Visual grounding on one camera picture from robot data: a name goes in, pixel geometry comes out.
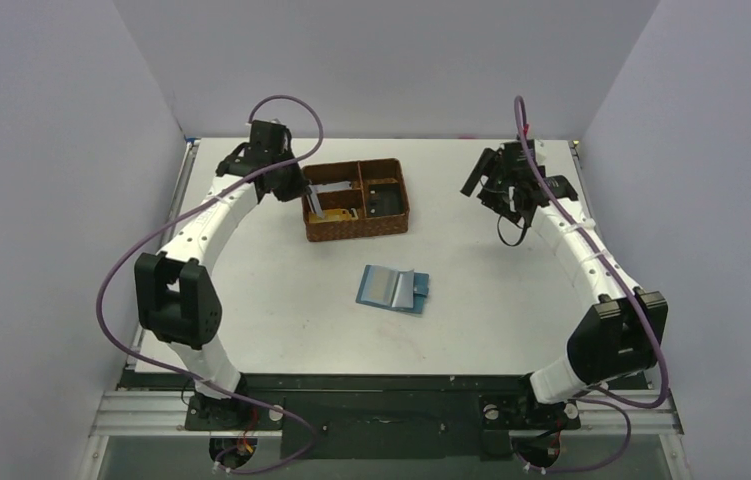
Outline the blue leather card holder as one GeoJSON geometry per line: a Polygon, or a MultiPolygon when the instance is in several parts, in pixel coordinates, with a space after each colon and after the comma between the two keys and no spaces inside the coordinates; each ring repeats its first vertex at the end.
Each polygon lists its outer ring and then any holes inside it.
{"type": "Polygon", "coordinates": [[[355,301],[387,311],[421,315],[430,290],[430,275],[380,265],[364,267],[355,301]]]}

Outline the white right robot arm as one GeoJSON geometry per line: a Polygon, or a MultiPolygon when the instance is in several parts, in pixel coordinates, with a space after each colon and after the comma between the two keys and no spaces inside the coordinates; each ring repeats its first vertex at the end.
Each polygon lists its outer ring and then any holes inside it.
{"type": "Polygon", "coordinates": [[[532,141],[480,154],[461,192],[551,249],[586,311],[562,356],[528,377],[534,400],[554,404],[660,363],[668,304],[613,258],[574,185],[536,162],[532,141]]]}

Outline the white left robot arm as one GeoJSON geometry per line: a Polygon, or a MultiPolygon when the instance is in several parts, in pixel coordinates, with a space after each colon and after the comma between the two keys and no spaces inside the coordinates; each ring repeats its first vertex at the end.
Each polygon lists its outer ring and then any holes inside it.
{"type": "Polygon", "coordinates": [[[223,307],[211,274],[237,226],[266,194],[290,201],[305,192],[291,143],[287,126],[253,121],[248,140],[217,165],[202,211],[134,264],[141,326],[196,375],[195,390],[204,399],[233,403],[244,394],[244,378],[218,337],[223,307]]]}

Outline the silver cards in basket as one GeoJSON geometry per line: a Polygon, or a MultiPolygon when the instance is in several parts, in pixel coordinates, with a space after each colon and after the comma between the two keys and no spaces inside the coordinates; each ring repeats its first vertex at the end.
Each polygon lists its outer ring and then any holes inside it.
{"type": "Polygon", "coordinates": [[[351,181],[338,181],[331,183],[312,184],[312,189],[317,194],[332,193],[338,191],[353,190],[354,185],[351,181]]]}

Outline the gold card in basket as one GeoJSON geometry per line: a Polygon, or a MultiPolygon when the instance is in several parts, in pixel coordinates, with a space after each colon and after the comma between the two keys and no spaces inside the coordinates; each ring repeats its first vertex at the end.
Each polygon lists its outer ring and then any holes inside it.
{"type": "Polygon", "coordinates": [[[359,216],[355,208],[327,209],[323,210],[321,214],[310,212],[308,216],[308,222],[310,224],[351,222],[357,221],[358,219],[359,216]]]}

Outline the brown woven divided basket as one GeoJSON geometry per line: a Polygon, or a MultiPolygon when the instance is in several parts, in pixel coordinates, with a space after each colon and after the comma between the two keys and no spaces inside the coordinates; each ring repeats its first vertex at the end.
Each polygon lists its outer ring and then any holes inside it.
{"type": "Polygon", "coordinates": [[[403,234],[409,230],[410,201],[401,162],[396,158],[354,160],[309,165],[303,174],[311,184],[351,181],[353,190],[318,194],[323,210],[355,208],[359,219],[351,222],[310,224],[311,209],[302,198],[305,236],[310,242],[403,234]],[[369,187],[372,184],[398,183],[402,187],[405,212],[398,216],[370,218],[367,214],[369,187]]]}

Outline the black items in basket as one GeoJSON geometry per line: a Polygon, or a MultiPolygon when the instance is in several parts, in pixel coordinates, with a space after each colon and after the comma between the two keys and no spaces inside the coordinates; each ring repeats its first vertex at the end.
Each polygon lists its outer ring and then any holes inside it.
{"type": "Polygon", "coordinates": [[[367,214],[370,218],[398,216],[404,212],[405,202],[400,184],[380,183],[369,187],[367,214]]]}

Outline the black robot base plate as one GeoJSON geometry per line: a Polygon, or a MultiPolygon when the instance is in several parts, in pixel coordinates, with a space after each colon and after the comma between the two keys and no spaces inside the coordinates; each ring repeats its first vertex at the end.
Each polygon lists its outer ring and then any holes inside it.
{"type": "Polygon", "coordinates": [[[192,380],[125,370],[118,387],[173,392],[181,427],[210,435],[224,464],[244,464],[259,438],[280,437],[281,455],[308,460],[421,460],[476,455],[508,460],[525,445],[554,457],[559,436],[581,426],[572,403],[544,405],[524,375],[248,374],[257,405],[212,401],[192,380]]]}

